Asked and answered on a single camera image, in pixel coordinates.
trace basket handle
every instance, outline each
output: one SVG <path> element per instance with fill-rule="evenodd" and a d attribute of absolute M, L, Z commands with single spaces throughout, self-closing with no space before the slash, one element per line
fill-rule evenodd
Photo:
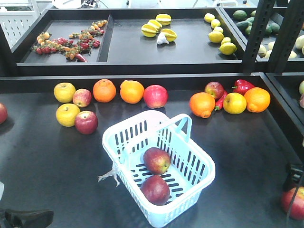
<path fill-rule="evenodd" d="M 174 124 L 176 122 L 180 121 L 180 123 L 178 124 L 177 128 L 175 129 L 176 133 L 181 132 L 183 126 L 185 125 L 185 123 L 187 122 L 187 130 L 186 130 L 186 136 L 185 136 L 185 142 L 189 142 L 190 139 L 190 134 L 191 134 L 191 127 L 192 127 L 192 119 L 190 116 L 188 116 L 187 114 L 181 113 L 176 115 L 175 117 L 169 119 L 166 122 L 161 123 L 160 125 L 155 126 L 154 128 L 144 132 L 141 136 L 139 137 L 135 137 L 134 139 L 130 140 L 128 145 L 126 145 L 126 148 L 124 150 L 123 155 L 120 157 L 120 163 L 124 163 L 125 159 L 129 156 L 129 154 L 131 153 L 131 148 L 136 144 L 139 143 L 143 140 L 145 140 L 149 135 L 151 135 L 152 133 L 155 132 L 159 132 L 162 129 L 170 126 L 171 124 Z"/>

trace black object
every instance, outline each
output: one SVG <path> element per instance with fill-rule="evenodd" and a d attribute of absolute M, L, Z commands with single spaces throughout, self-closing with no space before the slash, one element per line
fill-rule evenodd
<path fill-rule="evenodd" d="M 0 228 L 46 228 L 53 222 L 51 210 L 0 209 Z"/>
<path fill-rule="evenodd" d="M 301 176 L 303 175 L 303 171 L 303 164 L 287 164 L 286 172 L 288 175 L 283 184 L 283 191 L 289 191 L 290 189 L 295 188 L 299 183 Z"/>

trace garlic bulb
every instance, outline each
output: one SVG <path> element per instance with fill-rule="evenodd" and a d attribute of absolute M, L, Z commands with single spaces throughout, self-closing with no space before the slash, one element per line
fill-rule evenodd
<path fill-rule="evenodd" d="M 166 39 L 165 34 L 161 32 L 157 37 L 157 44 L 169 44 L 169 41 Z"/>

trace red apple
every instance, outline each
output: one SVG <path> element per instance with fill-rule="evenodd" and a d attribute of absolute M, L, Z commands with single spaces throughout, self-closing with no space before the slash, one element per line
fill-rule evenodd
<path fill-rule="evenodd" d="M 168 101 L 168 91 L 161 85 L 150 85 L 143 92 L 143 100 L 149 108 L 164 107 Z"/>
<path fill-rule="evenodd" d="M 151 147 L 143 154 L 143 162 L 150 173 L 162 175 L 171 165 L 171 158 L 166 151 Z"/>
<path fill-rule="evenodd" d="M 4 104 L 0 103 L 0 124 L 6 121 L 7 118 L 8 110 Z"/>
<path fill-rule="evenodd" d="M 205 92 L 214 97 L 214 99 L 218 100 L 223 96 L 224 87 L 219 82 L 209 82 L 205 86 Z"/>
<path fill-rule="evenodd" d="M 295 192 L 296 188 L 292 188 L 289 191 L 283 192 L 281 197 L 281 204 L 283 210 L 287 213 L 291 198 Z M 304 187 L 299 187 L 298 192 L 296 193 L 294 203 L 290 211 L 290 217 L 296 220 L 304 219 Z"/>
<path fill-rule="evenodd" d="M 87 107 L 92 100 L 92 93 L 87 89 L 78 89 L 73 95 L 73 103 L 80 108 Z"/>
<path fill-rule="evenodd" d="M 158 206 L 164 205 L 170 197 L 169 186 L 159 175 L 147 178 L 141 185 L 141 191 L 150 203 Z"/>
<path fill-rule="evenodd" d="M 92 134 L 97 126 L 97 115 L 91 111 L 82 111 L 75 118 L 75 128 L 82 134 Z"/>

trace lemon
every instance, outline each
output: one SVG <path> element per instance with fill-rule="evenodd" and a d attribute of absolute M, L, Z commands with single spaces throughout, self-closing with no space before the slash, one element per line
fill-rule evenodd
<path fill-rule="evenodd" d="M 211 21 L 211 27 L 214 29 L 216 26 L 220 26 L 220 21 L 218 19 L 213 19 Z"/>
<path fill-rule="evenodd" d="M 216 26 L 216 27 L 213 29 L 213 31 L 217 31 L 217 32 L 221 32 L 221 33 L 224 32 L 223 28 L 220 27 L 220 26 Z"/>
<path fill-rule="evenodd" d="M 75 125 L 75 118 L 80 113 L 76 104 L 62 104 L 56 111 L 56 119 L 64 127 Z"/>
<path fill-rule="evenodd" d="M 204 19 L 206 22 L 211 23 L 211 21 L 215 19 L 215 16 L 211 13 L 206 13 Z"/>
<path fill-rule="evenodd" d="M 230 37 L 224 37 L 221 44 L 227 43 L 227 42 L 231 42 L 231 38 Z"/>
<path fill-rule="evenodd" d="M 54 96 L 61 103 L 69 103 L 73 100 L 75 91 L 72 83 L 61 82 L 54 87 Z"/>
<path fill-rule="evenodd" d="M 224 55 L 232 55 L 237 50 L 237 47 L 234 43 L 226 42 L 219 47 L 219 50 Z"/>
<path fill-rule="evenodd" d="M 213 31 L 208 34 L 208 37 L 212 43 L 220 43 L 223 40 L 224 35 L 221 32 Z"/>
<path fill-rule="evenodd" d="M 239 93 L 229 93 L 223 101 L 223 108 L 229 114 L 241 114 L 246 106 L 246 98 Z"/>

